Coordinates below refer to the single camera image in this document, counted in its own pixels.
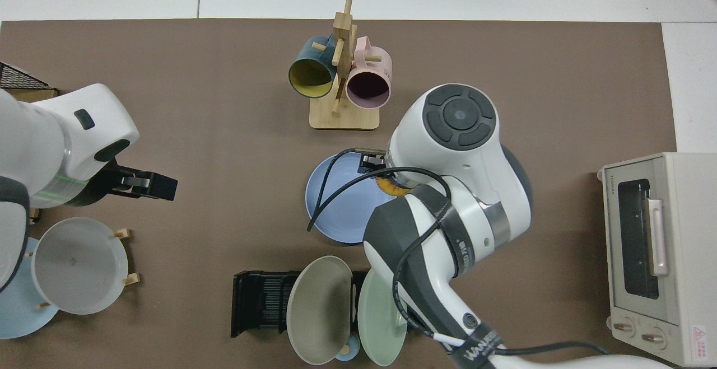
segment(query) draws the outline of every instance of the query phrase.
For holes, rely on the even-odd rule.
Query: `oven window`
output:
[[[625,291],[647,298],[658,298],[658,277],[650,275],[648,225],[645,200],[650,197],[650,182],[633,180],[617,185],[622,240],[622,272]]]

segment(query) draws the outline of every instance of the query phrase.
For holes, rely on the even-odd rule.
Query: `green plate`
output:
[[[391,286],[369,270],[358,296],[358,336],[367,356],[378,366],[391,365],[401,352],[407,326],[394,304]]]

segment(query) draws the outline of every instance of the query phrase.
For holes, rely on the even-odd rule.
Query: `oven door handle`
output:
[[[655,277],[666,277],[670,274],[667,252],[665,249],[665,223],[663,221],[663,201],[645,199],[645,210],[648,212],[648,258],[650,274]]]

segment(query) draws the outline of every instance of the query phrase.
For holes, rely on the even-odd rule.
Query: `light blue plate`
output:
[[[33,252],[38,241],[27,239],[25,252]],[[18,338],[34,333],[52,320],[57,308],[50,305],[38,310],[35,307],[43,303],[32,281],[32,257],[23,257],[20,269],[10,284],[0,292],[0,339]]]
[[[348,338],[348,341],[346,341],[346,345],[348,346],[348,353],[338,353],[338,355],[336,356],[336,361],[348,362],[351,359],[356,358],[357,354],[359,354],[359,349],[361,349],[361,343],[359,343],[359,338],[355,334],[352,334]]]
[[[306,184],[306,211],[309,218],[316,206],[318,192],[321,189],[323,175],[333,156],[320,163],[311,173]],[[338,158],[331,167],[326,181],[322,201],[349,181],[360,177],[359,169],[361,154],[352,152]],[[364,231],[374,208],[393,200],[395,197],[381,191],[374,179],[366,179],[341,193],[326,207],[316,221],[316,228],[326,237],[341,243],[356,244],[364,240]]]

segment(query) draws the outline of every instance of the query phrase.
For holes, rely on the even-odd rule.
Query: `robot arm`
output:
[[[104,85],[34,103],[0,90],[0,292],[20,265],[29,207],[87,205],[107,193],[174,199],[176,180],[115,162],[138,138]]]
[[[500,146],[499,126],[492,101],[471,86],[441,85],[413,104],[392,136],[387,166],[427,169],[443,177],[444,183],[414,172],[389,178],[394,185],[412,190],[377,207],[369,219],[364,249],[371,267],[389,284],[400,270],[399,297],[430,329],[427,335],[443,344],[457,367],[666,368],[632,356],[540,365],[494,354],[504,349],[502,339],[479,320],[449,282],[530,225],[530,185],[515,157]],[[409,251],[424,233],[423,242]],[[399,267],[402,259],[405,262]]]

